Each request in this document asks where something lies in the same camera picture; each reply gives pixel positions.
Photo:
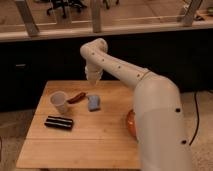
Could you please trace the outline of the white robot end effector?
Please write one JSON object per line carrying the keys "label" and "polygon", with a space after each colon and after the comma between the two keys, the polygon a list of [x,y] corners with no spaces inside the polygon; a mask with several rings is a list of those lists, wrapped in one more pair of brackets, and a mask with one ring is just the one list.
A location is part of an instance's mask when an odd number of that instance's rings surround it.
{"label": "white robot end effector", "polygon": [[95,85],[101,79],[101,74],[98,72],[89,73],[86,78],[91,85]]}

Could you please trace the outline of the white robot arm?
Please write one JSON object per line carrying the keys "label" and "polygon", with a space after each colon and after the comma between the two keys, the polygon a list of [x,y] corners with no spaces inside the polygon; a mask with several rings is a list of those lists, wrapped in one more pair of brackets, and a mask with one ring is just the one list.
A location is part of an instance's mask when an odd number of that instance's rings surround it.
{"label": "white robot arm", "polygon": [[180,91],[167,77],[107,54],[98,38],[81,46],[91,84],[108,72],[133,90],[133,111],[142,171],[193,171]]}

